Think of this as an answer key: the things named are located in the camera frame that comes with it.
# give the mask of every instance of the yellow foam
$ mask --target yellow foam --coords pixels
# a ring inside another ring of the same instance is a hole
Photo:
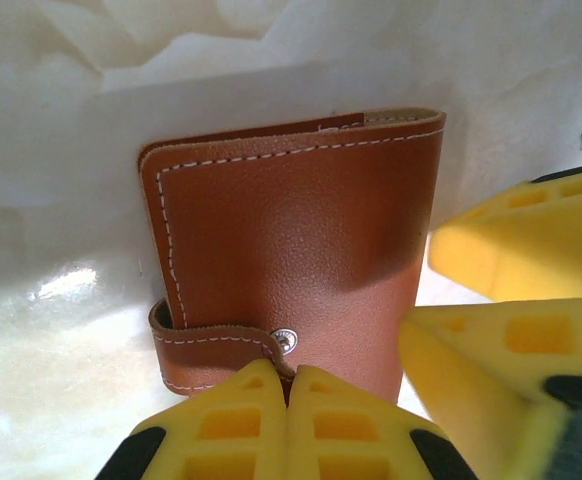
[[[416,308],[399,352],[478,477],[542,478],[569,418],[543,383],[582,377],[582,299]]]
[[[427,420],[318,368],[301,366],[288,410],[287,478],[431,479],[410,438],[418,429],[446,438]]]
[[[161,443],[125,450],[127,459],[129,451],[144,455],[141,477],[137,468],[134,477],[121,475],[128,463],[118,458],[98,478],[436,480],[452,473],[475,480],[434,424],[314,367],[299,368],[288,410],[273,365],[262,360],[145,420],[127,441],[154,427],[166,430]]]
[[[582,173],[517,185],[452,218],[429,264],[495,301],[582,297]]]
[[[140,423],[167,435],[142,480],[282,480],[286,406],[271,362]]]

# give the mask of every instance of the wallet strap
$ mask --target wallet strap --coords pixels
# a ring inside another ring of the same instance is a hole
[[[175,393],[200,393],[260,358],[273,362],[281,380],[293,381],[280,345],[263,330],[239,325],[173,329],[170,323],[168,306],[161,300],[149,313],[149,324],[162,380]]]

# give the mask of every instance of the snap button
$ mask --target snap button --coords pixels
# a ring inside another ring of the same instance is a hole
[[[282,355],[291,353],[298,345],[298,334],[290,328],[281,328],[271,334],[271,336],[278,342],[282,349]]]

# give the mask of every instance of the wrinkled white sheet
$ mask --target wrinkled white sheet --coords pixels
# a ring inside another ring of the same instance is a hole
[[[92,478],[179,400],[142,144],[393,105],[449,112],[432,226],[582,165],[582,1],[0,0],[0,479]]]

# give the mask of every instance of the textured leather surface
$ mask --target textured leather surface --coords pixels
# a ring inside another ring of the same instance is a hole
[[[167,386],[195,393],[276,357],[265,338],[291,328],[291,368],[315,365],[394,401],[444,119],[378,111],[147,147],[139,168],[170,312],[151,323]],[[253,330],[186,342],[226,325]]]

